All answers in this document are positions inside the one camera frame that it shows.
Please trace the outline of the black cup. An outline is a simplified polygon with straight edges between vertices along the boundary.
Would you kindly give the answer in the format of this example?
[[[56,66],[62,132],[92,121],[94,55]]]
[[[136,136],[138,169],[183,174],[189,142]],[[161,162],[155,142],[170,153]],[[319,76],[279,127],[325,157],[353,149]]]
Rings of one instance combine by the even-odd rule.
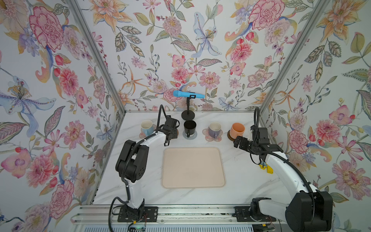
[[[187,121],[184,122],[184,129],[185,129],[186,138],[191,138],[195,135],[196,126],[197,126],[197,123],[193,120],[187,120]]]

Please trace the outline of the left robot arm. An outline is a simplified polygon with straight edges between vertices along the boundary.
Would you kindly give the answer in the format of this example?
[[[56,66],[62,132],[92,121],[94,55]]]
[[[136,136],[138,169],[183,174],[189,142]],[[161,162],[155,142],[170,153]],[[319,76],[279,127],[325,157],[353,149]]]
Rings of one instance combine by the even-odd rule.
[[[179,120],[171,116],[165,117],[165,123],[157,125],[151,134],[146,135],[139,141],[127,140],[117,163],[115,170],[125,184],[127,190],[126,205],[134,210],[144,207],[145,200],[142,195],[142,187],[139,180],[144,176],[150,149],[163,145],[167,147],[172,139],[178,137]]]

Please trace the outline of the white cup with purple outside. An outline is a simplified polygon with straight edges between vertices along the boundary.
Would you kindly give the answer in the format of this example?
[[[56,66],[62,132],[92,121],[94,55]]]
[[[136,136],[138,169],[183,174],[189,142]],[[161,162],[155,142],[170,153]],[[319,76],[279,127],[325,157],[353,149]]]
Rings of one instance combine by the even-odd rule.
[[[219,122],[210,123],[208,127],[208,133],[211,138],[218,138],[221,133],[221,124]]]

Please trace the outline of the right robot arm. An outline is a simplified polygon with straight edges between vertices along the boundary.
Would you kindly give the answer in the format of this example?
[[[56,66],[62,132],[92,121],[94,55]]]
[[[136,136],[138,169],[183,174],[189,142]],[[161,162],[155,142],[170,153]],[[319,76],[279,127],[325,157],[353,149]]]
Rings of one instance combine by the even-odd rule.
[[[306,180],[299,169],[286,159],[277,144],[270,143],[266,128],[252,126],[253,139],[237,136],[234,147],[257,155],[261,164],[273,169],[289,192],[288,204],[271,198],[254,198],[249,216],[254,221],[275,218],[287,223],[294,232],[328,232],[332,227],[333,198]]]

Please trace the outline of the orange cup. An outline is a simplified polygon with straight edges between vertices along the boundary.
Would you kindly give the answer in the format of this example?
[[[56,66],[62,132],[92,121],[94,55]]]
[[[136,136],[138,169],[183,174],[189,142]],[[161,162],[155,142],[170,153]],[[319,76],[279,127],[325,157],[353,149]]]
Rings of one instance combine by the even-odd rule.
[[[243,136],[245,132],[245,126],[241,123],[234,123],[230,130],[237,132],[239,136]]]

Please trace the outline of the blue woven round coaster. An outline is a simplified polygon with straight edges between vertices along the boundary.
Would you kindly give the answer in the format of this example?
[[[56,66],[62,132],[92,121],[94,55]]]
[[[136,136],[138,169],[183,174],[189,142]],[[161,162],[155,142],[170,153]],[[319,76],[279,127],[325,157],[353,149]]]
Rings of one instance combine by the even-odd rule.
[[[197,131],[195,131],[194,134],[191,134],[191,135],[188,137],[187,134],[186,134],[186,132],[183,131],[182,135],[183,135],[183,137],[184,137],[186,140],[194,140],[194,139],[197,138],[198,133],[197,133]]]

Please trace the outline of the brown wooden round coaster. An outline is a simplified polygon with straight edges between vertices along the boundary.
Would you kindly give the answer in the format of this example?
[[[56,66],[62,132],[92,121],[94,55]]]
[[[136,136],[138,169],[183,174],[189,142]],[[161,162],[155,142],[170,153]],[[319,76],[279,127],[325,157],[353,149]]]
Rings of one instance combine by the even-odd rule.
[[[229,130],[227,136],[231,141],[235,141],[239,134],[235,131]]]

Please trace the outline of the light blue cup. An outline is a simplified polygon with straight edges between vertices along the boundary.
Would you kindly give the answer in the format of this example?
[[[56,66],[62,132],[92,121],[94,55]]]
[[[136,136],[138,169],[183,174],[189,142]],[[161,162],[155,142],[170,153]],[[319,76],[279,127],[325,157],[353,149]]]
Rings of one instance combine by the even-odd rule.
[[[151,120],[144,120],[141,123],[141,133],[147,137],[154,133],[155,125]]]

